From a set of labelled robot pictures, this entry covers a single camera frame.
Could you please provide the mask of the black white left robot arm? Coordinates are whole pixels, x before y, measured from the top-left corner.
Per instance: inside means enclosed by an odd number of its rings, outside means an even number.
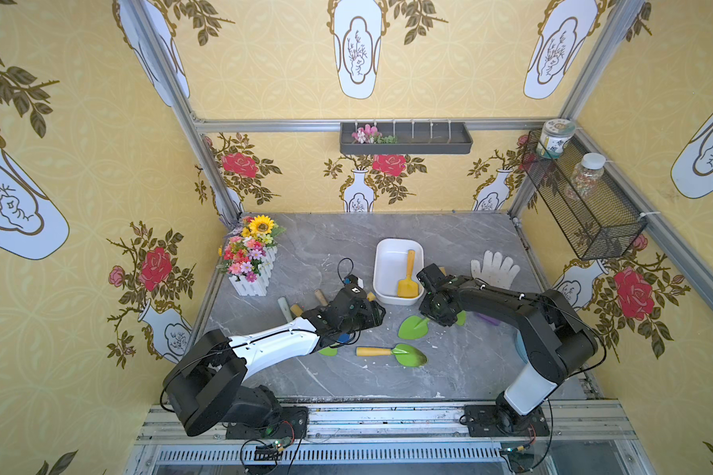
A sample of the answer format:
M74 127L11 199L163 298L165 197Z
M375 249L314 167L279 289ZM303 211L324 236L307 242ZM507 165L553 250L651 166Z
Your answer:
M160 399L170 403L190 437L219 423L264 426L280 413L279 403L267 388L245 387L246 379L379 327L385 315L384 306L350 275L332 301L282 326L247 336L206 332L164 378Z

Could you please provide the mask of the green leaf shovel yellow handle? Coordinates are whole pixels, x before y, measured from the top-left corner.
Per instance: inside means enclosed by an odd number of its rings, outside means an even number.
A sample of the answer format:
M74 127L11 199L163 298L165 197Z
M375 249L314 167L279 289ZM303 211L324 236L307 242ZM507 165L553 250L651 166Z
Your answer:
M398 330L398 338L402 340L420 340L429 332L430 319L420 316L411 316L405 319Z

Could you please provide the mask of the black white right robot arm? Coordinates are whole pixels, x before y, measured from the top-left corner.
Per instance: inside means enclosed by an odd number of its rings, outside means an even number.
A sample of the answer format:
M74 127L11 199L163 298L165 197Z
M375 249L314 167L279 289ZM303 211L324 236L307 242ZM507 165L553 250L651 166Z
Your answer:
M516 328L528 362L496 399L495 418L503 433L517 433L530 417L599 348L598 337L580 320L564 295L515 292L469 276L445 275L430 264L417 277L426 295L420 312L453 326L461 312L474 312Z

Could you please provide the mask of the blue trowel wooden handle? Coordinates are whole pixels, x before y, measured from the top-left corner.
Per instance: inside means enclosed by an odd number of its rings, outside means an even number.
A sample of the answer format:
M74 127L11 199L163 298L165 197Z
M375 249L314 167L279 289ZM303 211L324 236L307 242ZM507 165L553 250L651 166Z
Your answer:
M316 289L314 291L314 294L322 306L327 306L329 304L328 299L326 298L326 296L320 289ZM351 339L351 337L349 334L341 334L336 339L336 344L340 344L341 346L343 346L344 344L347 344L350 341L350 339Z

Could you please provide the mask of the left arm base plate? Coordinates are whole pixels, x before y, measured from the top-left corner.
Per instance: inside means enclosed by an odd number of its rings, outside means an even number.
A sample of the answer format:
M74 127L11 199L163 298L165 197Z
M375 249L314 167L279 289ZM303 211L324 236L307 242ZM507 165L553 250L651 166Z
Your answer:
M304 406L283 407L264 420L226 423L225 439L283 439L299 441L307 435L309 410Z

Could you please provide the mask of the yellow square shovel yellow handle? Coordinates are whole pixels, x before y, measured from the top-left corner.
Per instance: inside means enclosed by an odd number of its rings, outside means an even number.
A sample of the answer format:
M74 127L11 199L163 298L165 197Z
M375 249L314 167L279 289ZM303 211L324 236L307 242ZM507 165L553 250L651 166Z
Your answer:
M413 279L413 270L415 263L415 251L409 249L406 261L406 275L397 284L397 297L401 299L415 299L419 296L419 284Z

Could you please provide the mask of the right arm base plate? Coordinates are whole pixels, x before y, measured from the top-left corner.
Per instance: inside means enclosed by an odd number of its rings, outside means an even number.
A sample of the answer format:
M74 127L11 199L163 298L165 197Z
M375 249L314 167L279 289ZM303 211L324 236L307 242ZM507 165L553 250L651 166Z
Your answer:
M459 423L471 437L547 437L550 424L541 408L528 415L494 404L466 405Z

